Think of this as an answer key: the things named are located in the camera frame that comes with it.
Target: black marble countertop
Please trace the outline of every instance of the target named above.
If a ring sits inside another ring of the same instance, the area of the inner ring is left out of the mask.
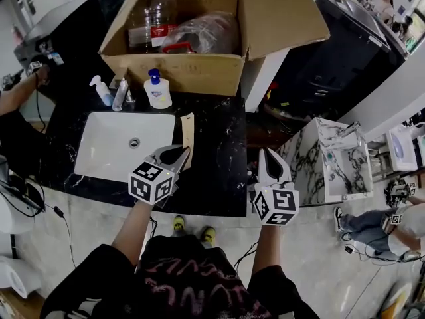
[[[78,147],[88,115],[111,111],[94,88],[88,86],[99,74],[105,82],[112,72],[100,57],[74,68],[75,77],[62,91],[47,128],[49,151],[41,161],[41,183],[55,190],[96,201],[132,207],[135,199],[126,183],[74,174]],[[246,122],[243,100],[204,94],[171,93],[172,107],[153,109],[144,91],[136,96],[135,112],[176,115],[173,143],[183,142],[180,117],[193,112],[195,138],[190,169],[180,175],[179,190],[157,211],[193,215],[246,215]],[[141,162],[134,162],[135,168]]]

